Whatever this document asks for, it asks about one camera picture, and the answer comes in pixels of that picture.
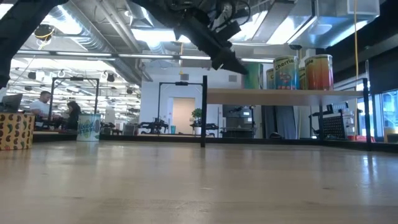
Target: doorway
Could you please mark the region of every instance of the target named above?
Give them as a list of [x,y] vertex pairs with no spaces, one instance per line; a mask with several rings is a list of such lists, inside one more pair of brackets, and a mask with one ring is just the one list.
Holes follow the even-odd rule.
[[195,109],[194,98],[177,98],[173,100],[173,125],[175,133],[192,134],[192,111]]

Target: wooden shelf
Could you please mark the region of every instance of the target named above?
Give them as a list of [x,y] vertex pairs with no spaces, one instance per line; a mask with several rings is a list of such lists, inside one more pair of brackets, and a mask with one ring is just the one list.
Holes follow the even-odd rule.
[[322,90],[207,90],[208,104],[264,105],[264,106],[319,106],[340,103],[363,97],[361,91]]

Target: computer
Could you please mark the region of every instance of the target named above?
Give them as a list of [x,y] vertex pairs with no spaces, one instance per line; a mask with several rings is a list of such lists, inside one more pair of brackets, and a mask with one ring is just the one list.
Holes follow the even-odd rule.
[[22,94],[4,96],[0,103],[0,112],[16,113],[21,105]]

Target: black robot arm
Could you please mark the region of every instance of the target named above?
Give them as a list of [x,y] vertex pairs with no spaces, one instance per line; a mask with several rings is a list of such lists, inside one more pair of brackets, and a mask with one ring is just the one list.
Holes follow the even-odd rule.
[[173,28],[176,38],[188,37],[199,50],[210,56],[214,69],[225,69],[241,74],[247,70],[231,51],[228,41],[241,29],[238,23],[226,23],[221,30],[211,30],[211,24],[219,14],[210,17],[209,12],[220,13],[220,6],[229,3],[235,7],[237,0],[131,0],[147,9],[158,21]]

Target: woman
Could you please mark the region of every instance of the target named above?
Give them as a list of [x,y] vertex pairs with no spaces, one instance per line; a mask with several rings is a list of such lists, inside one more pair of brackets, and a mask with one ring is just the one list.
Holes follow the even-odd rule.
[[76,103],[76,101],[71,101],[68,104],[68,122],[67,129],[68,130],[77,130],[79,115],[80,115],[80,106]]

